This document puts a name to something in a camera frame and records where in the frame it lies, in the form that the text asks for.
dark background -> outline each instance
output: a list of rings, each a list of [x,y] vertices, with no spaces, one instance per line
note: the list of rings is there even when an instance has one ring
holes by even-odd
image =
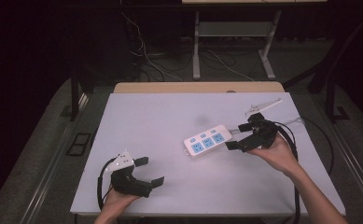
[[[136,14],[142,33],[155,36],[152,44],[165,45],[181,35],[193,34],[193,13],[166,13]],[[166,15],[173,16],[164,20]],[[237,17],[235,13],[211,16]],[[344,39],[362,20],[363,1],[334,0],[320,9],[283,11],[276,36],[279,41]],[[51,97],[73,72],[86,92],[98,85],[133,80],[135,68],[127,41],[132,37],[125,35],[125,29],[124,19],[115,9],[64,9],[50,1],[0,1],[0,188]],[[363,28],[335,74],[363,111]]]

white power strip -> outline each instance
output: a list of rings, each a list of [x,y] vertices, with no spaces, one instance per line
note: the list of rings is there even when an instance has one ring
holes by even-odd
[[[201,156],[231,139],[231,134],[224,125],[218,125],[205,132],[196,134],[184,140],[188,154],[191,157]]]

power strip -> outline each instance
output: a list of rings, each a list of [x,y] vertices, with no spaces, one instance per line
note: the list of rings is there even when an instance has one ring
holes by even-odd
[[[184,140],[188,154],[191,157],[201,156],[231,139],[231,134],[224,125],[218,125],[205,132]]]

metal leg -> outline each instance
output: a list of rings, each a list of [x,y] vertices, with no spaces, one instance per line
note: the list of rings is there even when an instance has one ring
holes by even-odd
[[[199,65],[199,11],[196,12],[195,18],[195,38],[193,48],[193,79],[201,80],[201,67]]]
[[[269,53],[269,48],[271,47],[273,38],[274,38],[274,34],[276,32],[277,29],[277,24],[280,20],[280,15],[281,15],[281,11],[277,11],[276,14],[274,15],[271,27],[269,29],[269,33],[267,35],[266,38],[266,46],[264,49],[260,49],[258,51],[259,53],[259,57],[260,60],[262,61],[262,65],[263,68],[265,69],[266,75],[268,76],[268,79],[276,79],[274,72],[272,70],[272,66],[269,63],[269,59],[268,59],[268,53]]]

black cable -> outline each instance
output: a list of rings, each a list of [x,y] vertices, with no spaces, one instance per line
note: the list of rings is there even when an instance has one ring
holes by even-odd
[[[100,176],[97,178],[97,203],[99,204],[100,210],[102,210],[104,206],[103,196],[102,196],[103,173],[105,172],[105,168],[108,166],[108,164],[113,162],[116,158],[113,158],[105,163],[105,166],[103,167]]]
[[[111,188],[107,191],[107,193],[105,194],[105,196],[102,198],[102,201],[105,200],[105,197],[107,196],[107,194],[109,193],[109,191],[111,191],[111,189],[113,189],[114,187],[111,186]]]
[[[332,173],[332,168],[333,168],[333,164],[335,162],[335,152],[333,150],[333,146],[332,143],[330,142],[329,137],[327,136],[327,134],[324,132],[323,129],[321,129],[317,124],[315,124],[314,122],[312,122],[310,119],[307,119],[305,117],[300,116],[303,120],[307,120],[309,121],[311,124],[313,124],[315,126],[315,128],[317,128],[327,139],[328,144],[329,144],[329,149],[330,149],[330,155],[331,155],[331,159],[330,159],[330,164],[329,164],[329,168],[327,170],[327,173],[330,175]]]
[[[294,155],[295,159],[298,160],[298,151],[297,151],[297,145],[295,142],[294,133],[285,124],[279,122],[274,122],[274,123],[286,127],[291,132],[291,135],[294,140],[293,142],[289,137],[289,135],[286,133],[286,131],[281,126],[277,126],[278,132],[287,140],[291,148],[292,154]],[[297,224],[300,222],[300,193],[298,192],[298,189],[296,187],[294,187],[294,199],[295,199],[295,218],[293,224]]]

